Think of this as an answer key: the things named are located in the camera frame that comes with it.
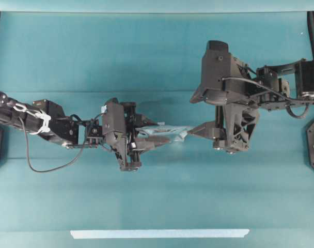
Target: teal table surface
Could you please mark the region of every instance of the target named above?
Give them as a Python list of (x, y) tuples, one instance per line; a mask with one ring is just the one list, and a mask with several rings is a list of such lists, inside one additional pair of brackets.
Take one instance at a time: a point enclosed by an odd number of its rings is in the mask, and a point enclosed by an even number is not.
[[(47, 98), (67, 115), (95, 116), (111, 97), (169, 125), (197, 126), (214, 107), (190, 104), (208, 40), (256, 68), (311, 58), (306, 13), (2, 13), (0, 90)], [(294, 94), (294, 78), (288, 77)], [(0, 247), (314, 247), (314, 170), (304, 120), (260, 111), (248, 152), (229, 155), (187, 137), (142, 155), (136, 173), (87, 149), (74, 165), (32, 172), (24, 135), (5, 128), (0, 165)], [(30, 136), (36, 168), (71, 160)], [(87, 239), (71, 230), (249, 229), (244, 238)]]

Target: black cable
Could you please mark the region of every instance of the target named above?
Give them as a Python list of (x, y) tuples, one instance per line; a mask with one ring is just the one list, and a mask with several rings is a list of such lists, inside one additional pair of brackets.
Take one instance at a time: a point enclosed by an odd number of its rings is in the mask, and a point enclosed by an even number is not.
[[(99, 118), (101, 115), (103, 115), (104, 113), (101, 113), (101, 114), (98, 114), (92, 121), (94, 122), (97, 118)], [(90, 129), (91, 129), (91, 126), (88, 127), (88, 131), (87, 131), (87, 128), (85, 130), (85, 138), (84, 138), (84, 142), (83, 142), (83, 145), (82, 145), (82, 148), (80, 149), (80, 151), (78, 152), (78, 154), (74, 157), (74, 159), (72, 159), (69, 163), (66, 163), (62, 166), (59, 166), (59, 167), (56, 167), (56, 168), (53, 168), (53, 169), (47, 169), (47, 170), (37, 170), (37, 169), (34, 169), (31, 165), (31, 162), (30, 162), (30, 158), (29, 158), (29, 146), (28, 146), (28, 137), (27, 137), (27, 133), (26, 133), (26, 129), (25, 129), (25, 123), (23, 121), (23, 119), (21, 117), (19, 117), (19, 121), (22, 123), (22, 128), (23, 128), (23, 131), (24, 131), (24, 135), (25, 135), (25, 141), (26, 141), (26, 159), (27, 159), (27, 164), (29, 166), (29, 168), (31, 170), (33, 170), (34, 172), (37, 172), (37, 173), (47, 173), (47, 172), (53, 172), (53, 171), (56, 171), (58, 169), (62, 169), (66, 166), (69, 166), (69, 165), (72, 165), (74, 164), (78, 158), (81, 156), (81, 154), (83, 153), (83, 150), (84, 150), (84, 145), (86, 143), (86, 139), (87, 139), (87, 134), (90, 132)]]
[(306, 117), (306, 115), (307, 115), (307, 113), (308, 113), (308, 107), (309, 107), (309, 104), (307, 103), (307, 104), (306, 104), (306, 107), (305, 107), (305, 109), (304, 109), (304, 111), (303, 111), (303, 113), (302, 113), (301, 115), (296, 115), (296, 114), (294, 114), (293, 111), (291, 110), (290, 105), (286, 105), (286, 110), (287, 110), (288, 114), (289, 114), (290, 116), (292, 116), (293, 118), (296, 118), (296, 119), (303, 119), (303, 118)]
[(78, 121), (82, 121), (82, 120), (80, 119), (80, 117), (79, 117), (78, 115), (76, 115), (76, 114), (70, 115), (70, 119), (71, 119), (71, 120), (73, 120), (73, 117), (76, 118), (76, 120), (78, 120)]
[(270, 91), (270, 92), (272, 92), (272, 93), (274, 93), (274, 94), (276, 94), (276, 95), (278, 95), (278, 96), (280, 96), (280, 97), (282, 97), (282, 98), (284, 98), (284, 99), (286, 99), (288, 101), (300, 101), (302, 103), (305, 102), (306, 103), (306, 107), (305, 107), (305, 109), (304, 109), (304, 111), (303, 111), (303, 113), (301, 115), (294, 114), (293, 111), (291, 110), (290, 104), (286, 104), (286, 110), (287, 110), (288, 114), (291, 117), (296, 118), (296, 119), (303, 119), (303, 118), (305, 118), (307, 113), (308, 113), (309, 103), (314, 103), (314, 100), (301, 100), (301, 99), (295, 99), (295, 98), (286, 97), (286, 96), (282, 95), (281, 93), (279, 93), (277, 91), (274, 91), (274, 90), (272, 90), (272, 89), (270, 89), (270, 88), (268, 88), (268, 87), (266, 87), (264, 85), (259, 84), (256, 81), (253, 81), (253, 80), (250, 80), (250, 79), (243, 79), (241, 77), (229, 76), (229, 77), (223, 77), (222, 80), (238, 80), (238, 81), (248, 82), (248, 83), (257, 85), (257, 86), (259, 86), (259, 87), (261, 87), (263, 89), (266, 89), (266, 90), (268, 90), (268, 91)]
[(251, 69), (248, 65), (247, 66), (239, 66), (239, 67), (241, 67), (242, 69), (246, 69), (246, 70), (250, 71), (254, 75), (257, 75), (257, 73), (253, 69)]
[(263, 89), (266, 89), (276, 95), (278, 95), (279, 97), (282, 97), (288, 101), (291, 101), (291, 102), (301, 102), (301, 103), (314, 103), (314, 100), (303, 100), (303, 99), (298, 99), (298, 98), (290, 98), (290, 97), (287, 97), (287, 96), (284, 96), (282, 95), (281, 93), (275, 91), (275, 90), (272, 90), (270, 88), (268, 88), (267, 86), (264, 86), (264, 85), (261, 85), (259, 84), (258, 82), (254, 81), (254, 80), (250, 80), (250, 79), (244, 79), (244, 78), (241, 78), (241, 77), (235, 77), (235, 76), (228, 76), (228, 77), (223, 77), (221, 78), (222, 80), (238, 80), (238, 81), (243, 81), (243, 82), (247, 82), (247, 83), (251, 83), (251, 84), (254, 84), (258, 87), (261, 87)]

